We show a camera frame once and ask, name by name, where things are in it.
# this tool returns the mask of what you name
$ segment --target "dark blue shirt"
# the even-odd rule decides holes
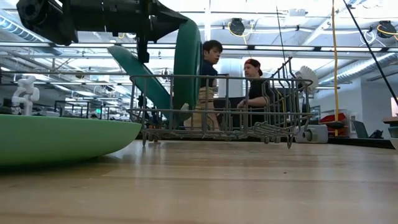
[[[217,76],[218,72],[213,68],[213,65],[206,61],[203,60],[201,63],[201,73],[200,75],[212,75],[212,76]],[[209,78],[209,87],[213,87],[213,81],[214,78]],[[201,78],[200,81],[200,88],[201,87],[206,87],[206,78]]]

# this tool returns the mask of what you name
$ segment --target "ceiling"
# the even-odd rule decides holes
[[[0,1],[0,16],[6,17],[16,24],[20,24],[16,12],[17,0]],[[333,46],[333,36],[331,25],[328,24],[331,16],[331,1],[324,0],[206,0],[206,1],[186,1],[186,0],[160,0],[160,2],[174,11],[194,20],[201,31],[202,41],[205,41],[205,34],[210,33],[208,39],[216,39],[222,44],[245,45],[281,45],[281,40],[287,45],[310,45],[310,46]],[[369,30],[371,26],[376,27],[379,21],[391,21],[398,28],[398,16],[396,0],[352,0],[354,2],[353,14],[359,26],[363,30]],[[360,34],[350,17],[343,1],[336,2],[336,43],[337,46],[363,46]],[[238,17],[243,20],[247,33],[245,39],[231,35],[230,31],[223,29],[232,18]],[[398,47],[395,38],[381,39],[373,38],[368,35],[373,47],[382,45],[388,47]],[[98,43],[134,43],[131,35],[119,34],[119,37],[113,37],[109,33],[79,32],[80,42],[98,42]],[[166,35],[158,43],[174,44],[177,39],[177,32]],[[0,41],[24,41],[17,35],[11,34],[4,29],[0,29]],[[14,48],[14,52],[31,58],[37,62],[52,66],[52,57],[50,54],[35,52],[32,55],[32,49]],[[123,69],[110,57],[106,49],[58,49],[62,54],[56,59],[60,71],[84,71],[84,72],[124,72]],[[150,49],[151,60],[147,66],[153,71],[159,71],[164,68],[171,70],[174,64],[173,49]],[[339,53],[339,68],[355,62],[359,59],[371,58],[368,53]],[[224,58],[242,58],[242,61],[248,57],[254,57],[262,63],[262,69],[265,72],[271,72],[284,61],[281,51],[256,51],[248,52],[245,50],[225,50]],[[334,71],[334,58],[331,52],[285,52],[285,56],[294,56],[292,67],[298,70],[306,65],[313,69],[321,78]],[[0,57],[7,60],[17,60],[8,53],[1,52]],[[43,70],[38,65],[27,63],[27,67],[36,70]],[[396,67],[387,67],[386,70],[392,70]],[[66,77],[72,82],[76,82],[75,77]],[[398,78],[390,77],[392,82],[398,82]],[[110,78],[111,82],[129,82],[128,76]],[[122,87],[123,90],[131,93],[129,88]],[[93,91],[87,86],[85,91]],[[127,97],[127,94],[120,93],[121,97]]]

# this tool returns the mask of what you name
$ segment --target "ductwork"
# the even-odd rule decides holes
[[[38,38],[27,32],[22,27],[18,26],[15,22],[9,20],[8,18],[0,15],[0,28],[17,35],[18,37],[27,40],[29,42],[41,42]],[[38,48],[39,52],[53,54],[53,55],[61,55],[61,52],[54,48]]]
[[[381,54],[378,55],[377,61],[381,68],[384,68],[390,65],[393,62],[398,61],[398,54],[397,53],[389,53],[389,54]],[[373,58],[369,60],[358,60],[354,63],[351,63],[345,66],[342,69],[338,70],[337,74],[337,82],[347,82],[353,80],[355,78],[361,77],[363,75],[369,74],[371,72],[376,71],[377,65]],[[319,85],[327,85],[334,82],[334,72],[327,75],[325,78],[322,78],[319,81]]]

